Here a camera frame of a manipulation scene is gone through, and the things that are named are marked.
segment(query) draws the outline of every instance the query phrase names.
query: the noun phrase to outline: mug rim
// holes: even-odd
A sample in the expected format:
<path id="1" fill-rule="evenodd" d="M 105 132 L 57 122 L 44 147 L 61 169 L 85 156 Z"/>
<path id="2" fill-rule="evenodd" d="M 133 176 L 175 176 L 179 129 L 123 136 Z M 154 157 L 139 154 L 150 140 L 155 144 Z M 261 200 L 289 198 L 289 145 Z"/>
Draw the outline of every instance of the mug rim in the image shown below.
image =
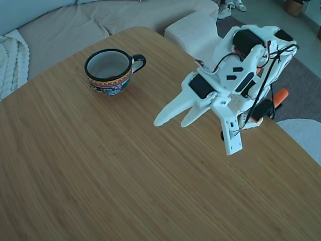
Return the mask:
<path id="1" fill-rule="evenodd" d="M 129 60 L 129 66 L 128 68 L 122 72 L 121 74 L 117 75 L 117 76 L 113 76 L 113 77 L 110 77 L 110 78 L 98 78 L 98 77 L 95 77 L 93 76 L 92 74 L 89 73 L 88 71 L 88 64 L 90 62 L 90 60 L 92 60 L 95 56 L 97 56 L 98 54 L 101 54 L 101 53 L 104 53 L 104 52 L 118 52 L 118 53 L 121 53 L 123 55 L 125 55 L 128 60 Z M 93 79 L 93 80 L 96 80 L 96 81 L 100 81 L 100 82 L 109 82 L 109 81 L 114 81 L 114 80 L 117 80 L 121 77 L 123 77 L 126 73 L 128 73 L 130 71 L 132 67 L 132 57 L 129 56 L 129 54 L 127 54 L 125 51 L 123 50 L 120 50 L 120 49 L 103 49 L 103 50 L 100 50 L 94 54 L 92 54 L 87 60 L 86 60 L 86 63 L 85 63 L 85 72 L 87 74 L 87 76 L 89 76 L 89 78 Z"/>

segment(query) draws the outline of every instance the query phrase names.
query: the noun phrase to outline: beige couch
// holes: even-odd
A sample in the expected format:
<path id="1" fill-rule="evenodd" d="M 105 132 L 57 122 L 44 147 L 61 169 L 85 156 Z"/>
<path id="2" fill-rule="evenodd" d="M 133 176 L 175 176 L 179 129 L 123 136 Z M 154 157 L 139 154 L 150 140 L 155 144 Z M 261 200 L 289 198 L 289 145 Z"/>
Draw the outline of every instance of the beige couch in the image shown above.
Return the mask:
<path id="1" fill-rule="evenodd" d="M 167 26 L 195 11 L 215 18 L 218 6 L 212 0 L 106 0 L 80 5 L 76 0 L 4 0 L 0 23 L 7 24 L 0 26 L 0 35 L 18 28 L 31 53 L 30 80 L 124 29 L 147 26 L 162 34 Z"/>

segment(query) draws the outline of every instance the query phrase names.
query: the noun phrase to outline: basket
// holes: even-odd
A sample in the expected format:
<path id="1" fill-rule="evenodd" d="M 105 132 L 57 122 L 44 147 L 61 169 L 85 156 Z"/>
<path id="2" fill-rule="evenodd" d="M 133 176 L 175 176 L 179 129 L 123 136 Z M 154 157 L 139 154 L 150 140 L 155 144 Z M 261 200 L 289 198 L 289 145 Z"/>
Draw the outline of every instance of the basket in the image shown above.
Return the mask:
<path id="1" fill-rule="evenodd" d="M 285 6 L 284 6 L 285 11 L 294 17 L 297 17 L 300 15 L 302 8 L 303 8 L 303 5 L 297 3 L 294 0 L 286 0 Z"/>

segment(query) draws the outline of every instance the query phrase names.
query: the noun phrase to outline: white robotic arm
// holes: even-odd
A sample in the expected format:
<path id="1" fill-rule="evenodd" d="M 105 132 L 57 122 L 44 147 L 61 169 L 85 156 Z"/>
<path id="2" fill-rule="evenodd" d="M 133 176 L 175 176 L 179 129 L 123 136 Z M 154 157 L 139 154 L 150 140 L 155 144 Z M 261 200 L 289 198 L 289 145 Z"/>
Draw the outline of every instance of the white robotic arm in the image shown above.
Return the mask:
<path id="1" fill-rule="evenodd" d="M 296 53 L 293 39 L 278 27 L 233 27 L 214 49 L 207 66 L 182 82 L 182 92 L 158 114 L 161 126 L 191 108 L 181 126 L 186 127 L 211 109 L 220 119 L 227 155 L 242 149 L 240 131 L 259 126 L 250 119 L 256 104 Z"/>

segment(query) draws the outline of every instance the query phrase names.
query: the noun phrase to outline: gray carpet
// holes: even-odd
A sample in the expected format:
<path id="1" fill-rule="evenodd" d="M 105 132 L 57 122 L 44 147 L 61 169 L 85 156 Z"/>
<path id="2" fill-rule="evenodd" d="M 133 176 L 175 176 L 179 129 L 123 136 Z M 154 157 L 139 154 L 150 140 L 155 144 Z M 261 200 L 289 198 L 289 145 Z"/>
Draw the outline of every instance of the gray carpet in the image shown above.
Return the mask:
<path id="1" fill-rule="evenodd" d="M 231 27 L 241 25 L 243 23 L 233 17 L 218 20 L 219 36 L 223 37 Z M 276 122 L 292 118 L 313 119 L 321 122 L 321 79 L 296 58 L 291 60 L 273 84 L 274 93 L 281 88 L 286 88 L 290 95 L 282 104 L 283 106 L 277 110 L 274 119 Z"/>

